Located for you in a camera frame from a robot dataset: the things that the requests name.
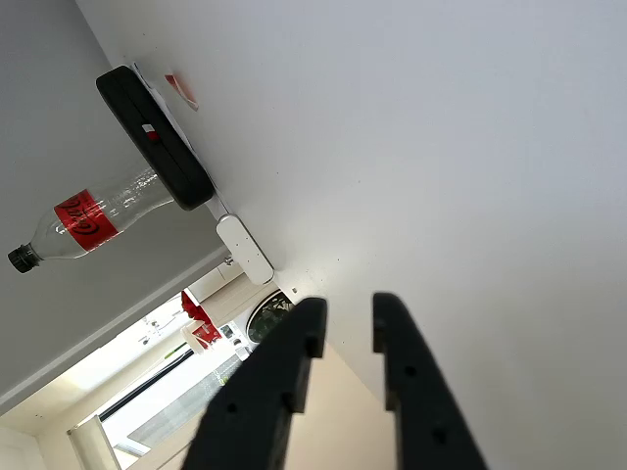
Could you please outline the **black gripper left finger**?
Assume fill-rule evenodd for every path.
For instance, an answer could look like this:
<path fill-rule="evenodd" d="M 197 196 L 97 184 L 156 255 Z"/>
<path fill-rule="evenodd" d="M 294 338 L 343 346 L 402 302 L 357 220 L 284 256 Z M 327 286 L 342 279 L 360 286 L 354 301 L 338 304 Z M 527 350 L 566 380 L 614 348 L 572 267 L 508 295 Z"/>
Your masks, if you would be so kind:
<path fill-rule="evenodd" d="M 305 298 L 265 336 L 209 402 L 184 469 L 285 466 L 292 416 L 305 410 L 326 321 L 326 300 Z"/>

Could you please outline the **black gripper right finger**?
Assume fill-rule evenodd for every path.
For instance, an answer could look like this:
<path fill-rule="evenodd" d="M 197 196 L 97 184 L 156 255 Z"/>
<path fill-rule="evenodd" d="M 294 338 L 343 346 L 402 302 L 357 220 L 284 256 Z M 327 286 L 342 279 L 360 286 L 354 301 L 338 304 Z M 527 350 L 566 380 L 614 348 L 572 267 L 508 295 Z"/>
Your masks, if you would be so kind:
<path fill-rule="evenodd" d="M 384 356 L 386 410 L 395 416 L 399 469 L 485 469 L 434 355 L 405 304 L 391 293 L 372 298 L 373 350 Z"/>

